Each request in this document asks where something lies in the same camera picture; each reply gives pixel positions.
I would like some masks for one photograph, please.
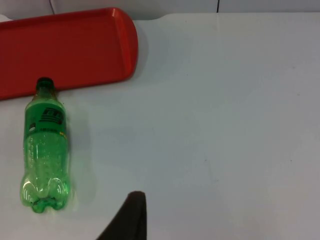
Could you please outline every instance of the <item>white table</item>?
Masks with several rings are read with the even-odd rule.
[[[21,205],[24,107],[0,102],[3,240],[93,240],[127,194],[150,240],[318,240],[320,13],[136,21],[127,82],[64,91],[75,194]]]

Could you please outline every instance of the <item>black object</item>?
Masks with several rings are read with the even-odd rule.
[[[120,210],[97,240],[147,240],[145,193],[129,193]]]

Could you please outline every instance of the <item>bottle neck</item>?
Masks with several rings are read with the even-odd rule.
[[[54,99],[57,100],[54,89],[48,87],[39,87],[32,100],[36,99]]]

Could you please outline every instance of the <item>bottle base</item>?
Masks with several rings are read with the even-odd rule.
[[[46,207],[60,210],[67,203],[69,185],[53,178],[46,187],[37,187],[25,179],[20,194],[22,204],[31,207],[35,213],[43,213]]]

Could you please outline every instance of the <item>bottle cap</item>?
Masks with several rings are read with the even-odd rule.
[[[38,81],[36,82],[36,90],[39,90],[39,88],[48,88],[48,89],[55,89],[54,81],[52,81],[49,77],[40,77]]]

